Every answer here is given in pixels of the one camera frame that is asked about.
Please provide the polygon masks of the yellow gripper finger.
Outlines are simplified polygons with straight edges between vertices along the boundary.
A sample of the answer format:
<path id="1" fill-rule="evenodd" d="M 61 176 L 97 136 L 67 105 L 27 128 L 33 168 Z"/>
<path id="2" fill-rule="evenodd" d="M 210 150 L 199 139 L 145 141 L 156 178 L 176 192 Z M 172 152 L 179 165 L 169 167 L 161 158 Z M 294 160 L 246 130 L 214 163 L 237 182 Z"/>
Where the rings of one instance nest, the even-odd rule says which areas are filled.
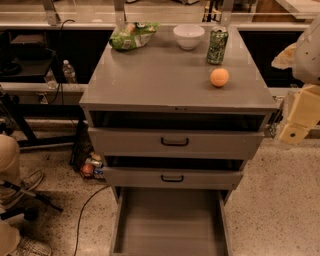
<path id="1" fill-rule="evenodd" d="M 282 50 L 271 62 L 271 66 L 277 69 L 287 69 L 293 66 L 294 62 L 294 51 L 296 49 L 296 44 L 292 43 Z"/>
<path id="2" fill-rule="evenodd" d="M 299 144 L 320 121 L 320 86 L 305 84 L 295 95 L 279 140 Z"/>

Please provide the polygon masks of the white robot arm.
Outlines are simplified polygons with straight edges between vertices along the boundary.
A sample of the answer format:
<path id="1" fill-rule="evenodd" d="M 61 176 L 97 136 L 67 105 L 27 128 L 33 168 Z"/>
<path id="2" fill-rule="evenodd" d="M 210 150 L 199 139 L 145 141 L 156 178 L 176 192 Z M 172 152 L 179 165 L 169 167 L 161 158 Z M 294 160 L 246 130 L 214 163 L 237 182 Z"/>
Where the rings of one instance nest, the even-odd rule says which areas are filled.
<path id="1" fill-rule="evenodd" d="M 292 69 L 295 79 L 304 83 L 291 98 L 278 139 L 299 144 L 320 121 L 320 17 L 300 35 L 296 43 L 282 50 L 271 62 L 277 69 Z"/>

